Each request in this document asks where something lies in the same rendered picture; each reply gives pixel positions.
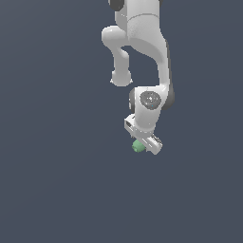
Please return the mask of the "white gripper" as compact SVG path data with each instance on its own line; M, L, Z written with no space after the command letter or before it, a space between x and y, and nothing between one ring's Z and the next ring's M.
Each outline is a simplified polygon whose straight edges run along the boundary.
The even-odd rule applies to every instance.
M124 119L124 128L130 134L131 138L141 142L146 149L144 151L150 151L153 155L156 155L162 148L161 140L153 133L143 133L139 128L135 126L135 115L130 114Z

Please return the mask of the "small green ball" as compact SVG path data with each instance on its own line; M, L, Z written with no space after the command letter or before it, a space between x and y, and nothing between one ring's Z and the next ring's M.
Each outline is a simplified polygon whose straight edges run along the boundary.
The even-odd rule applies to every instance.
M135 140L132 144L132 148L136 153L142 152L146 149L146 147L139 142L138 140Z

